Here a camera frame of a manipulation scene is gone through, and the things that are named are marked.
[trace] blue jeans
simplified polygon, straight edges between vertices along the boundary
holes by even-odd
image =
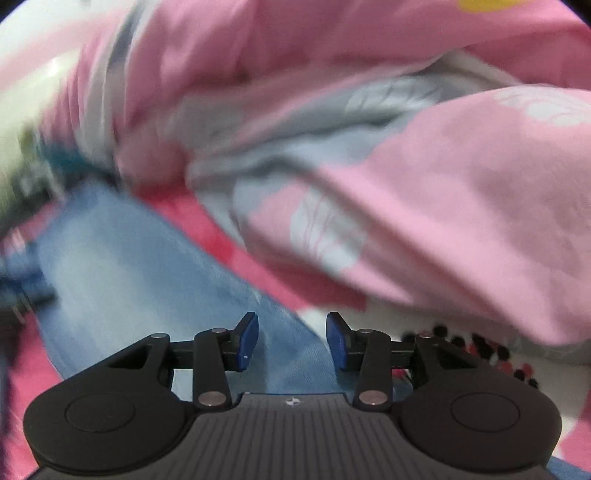
[[[65,378],[154,332],[173,341],[232,328],[257,312],[259,341],[247,371],[229,373],[234,394],[352,389],[326,343],[268,296],[235,277],[135,200],[99,184],[74,193],[37,241],[58,302],[38,312],[47,353]],[[191,372],[173,390],[191,397]]]

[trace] light blue fabric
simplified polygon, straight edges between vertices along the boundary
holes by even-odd
[[[552,457],[548,462],[548,470],[558,480],[591,480],[591,472],[585,472],[556,457]]]
[[[88,184],[37,241],[58,302],[38,312],[48,355],[69,377],[154,332],[189,340],[258,313],[261,334],[249,369],[229,374],[232,391],[350,390],[326,344],[291,312],[236,278],[136,201]],[[173,390],[191,395],[190,372]]]

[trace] ridged black surface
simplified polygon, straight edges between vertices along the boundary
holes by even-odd
[[[44,469],[32,480],[81,478]],[[410,445],[383,414],[344,396],[245,394],[200,416],[179,446],[135,472],[96,480],[552,480],[542,467],[506,475],[462,472]]]

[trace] screw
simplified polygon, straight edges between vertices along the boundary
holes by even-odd
[[[205,392],[198,396],[197,401],[206,407],[219,407],[226,403],[226,396],[222,392]]]
[[[359,399],[366,405],[381,405],[388,401],[388,396],[379,390],[366,390],[359,395]]]

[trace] yellow pattern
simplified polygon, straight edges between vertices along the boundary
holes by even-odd
[[[496,12],[517,5],[524,4],[528,0],[458,0],[457,4],[464,12],[471,14]]]

